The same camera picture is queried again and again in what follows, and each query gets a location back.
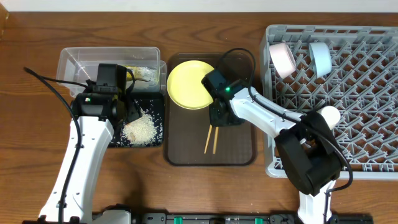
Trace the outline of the blue bowl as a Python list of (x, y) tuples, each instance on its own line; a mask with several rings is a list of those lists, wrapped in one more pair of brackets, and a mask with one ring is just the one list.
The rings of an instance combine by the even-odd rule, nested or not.
[(332, 62), (329, 48), (326, 43), (309, 43), (311, 61), (315, 62), (314, 72), (317, 78), (329, 74), (332, 70)]

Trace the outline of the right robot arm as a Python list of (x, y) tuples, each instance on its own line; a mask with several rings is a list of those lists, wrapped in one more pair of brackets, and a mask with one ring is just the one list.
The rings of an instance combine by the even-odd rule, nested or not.
[(327, 223), (331, 191), (343, 167), (332, 133), (339, 111), (333, 106), (309, 114), (289, 111), (243, 80), (228, 81), (218, 69), (206, 74), (201, 83), (213, 99), (211, 124), (248, 121), (272, 138), (286, 176), (300, 192), (299, 219)]

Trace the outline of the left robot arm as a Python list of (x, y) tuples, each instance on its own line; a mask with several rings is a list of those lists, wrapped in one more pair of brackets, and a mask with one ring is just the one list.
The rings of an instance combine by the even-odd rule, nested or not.
[(93, 197), (104, 154), (115, 128), (127, 120), (127, 76), (130, 69), (101, 63), (96, 81), (88, 80), (85, 90), (72, 103), (48, 83), (48, 78), (29, 68), (63, 103), (72, 120), (63, 162), (46, 204), (36, 223), (131, 223), (132, 213), (121, 205), (112, 206), (98, 218), (93, 216)]

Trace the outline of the wooden chopstick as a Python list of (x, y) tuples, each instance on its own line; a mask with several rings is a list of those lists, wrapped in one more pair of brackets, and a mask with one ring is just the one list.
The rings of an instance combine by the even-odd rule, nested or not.
[(205, 148), (204, 148), (204, 154), (206, 154), (207, 149), (208, 149), (208, 144), (209, 144), (209, 141), (210, 141), (212, 128), (213, 128), (212, 125), (209, 125), (208, 134), (207, 134), (207, 137), (206, 137)]
[(216, 154), (216, 150), (217, 150), (218, 133), (219, 133), (219, 127), (215, 127), (215, 136), (214, 136), (213, 150), (212, 150), (213, 154)]

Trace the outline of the pink bowl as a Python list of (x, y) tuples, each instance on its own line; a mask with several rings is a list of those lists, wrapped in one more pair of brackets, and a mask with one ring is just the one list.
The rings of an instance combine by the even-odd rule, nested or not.
[(269, 53), (272, 63), (282, 79), (285, 79), (295, 71), (295, 59), (286, 43), (271, 45), (269, 47)]

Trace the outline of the green snack wrapper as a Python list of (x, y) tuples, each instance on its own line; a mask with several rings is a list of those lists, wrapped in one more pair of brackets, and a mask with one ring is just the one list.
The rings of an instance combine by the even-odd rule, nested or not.
[(140, 80), (144, 82), (156, 81), (156, 70), (149, 67), (126, 66), (126, 81)]

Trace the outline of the rice and nut shells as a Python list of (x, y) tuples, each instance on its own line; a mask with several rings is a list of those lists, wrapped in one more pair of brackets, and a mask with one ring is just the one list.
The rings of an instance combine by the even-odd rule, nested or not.
[(136, 100), (141, 117), (125, 125), (114, 136), (116, 147), (157, 147), (164, 140), (164, 102), (162, 98)]

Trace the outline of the white cup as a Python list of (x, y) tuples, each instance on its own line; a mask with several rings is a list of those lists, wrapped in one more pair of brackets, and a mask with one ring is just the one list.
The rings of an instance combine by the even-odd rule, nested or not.
[(325, 106), (317, 111), (323, 116), (330, 130), (332, 130), (340, 121), (341, 115), (334, 106)]

